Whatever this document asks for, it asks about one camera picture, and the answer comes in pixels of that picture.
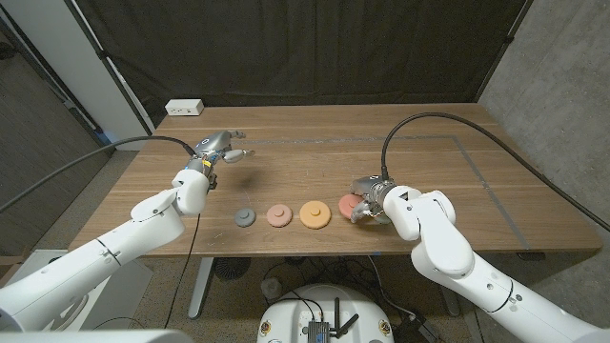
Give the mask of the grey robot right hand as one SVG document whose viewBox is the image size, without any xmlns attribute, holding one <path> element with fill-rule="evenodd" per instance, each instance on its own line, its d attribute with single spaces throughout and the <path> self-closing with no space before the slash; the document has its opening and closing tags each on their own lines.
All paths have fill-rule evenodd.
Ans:
<svg viewBox="0 0 610 343">
<path fill-rule="evenodd" d="M 390 224 L 391 219 L 383 210 L 383 200 L 395 186 L 393 179 L 384 180 L 380 175 L 365 176 L 353 181 L 350 193 L 360 196 L 361 200 L 353 207 L 350 220 L 355 223 L 370 216 L 380 224 Z"/>
</svg>

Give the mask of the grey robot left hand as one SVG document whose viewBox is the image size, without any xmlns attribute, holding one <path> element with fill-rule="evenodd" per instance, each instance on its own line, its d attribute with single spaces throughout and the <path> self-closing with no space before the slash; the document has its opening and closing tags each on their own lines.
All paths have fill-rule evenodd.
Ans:
<svg viewBox="0 0 610 343">
<path fill-rule="evenodd" d="M 193 148 L 194 154 L 187 162 L 185 169 L 200 172 L 205 176 L 214 173 L 215 164 L 223 160 L 227 164 L 240 161 L 244 157 L 254 156 L 253 150 L 234 149 L 233 139 L 245 138 L 243 131 L 219 131 L 202 139 Z"/>
</svg>

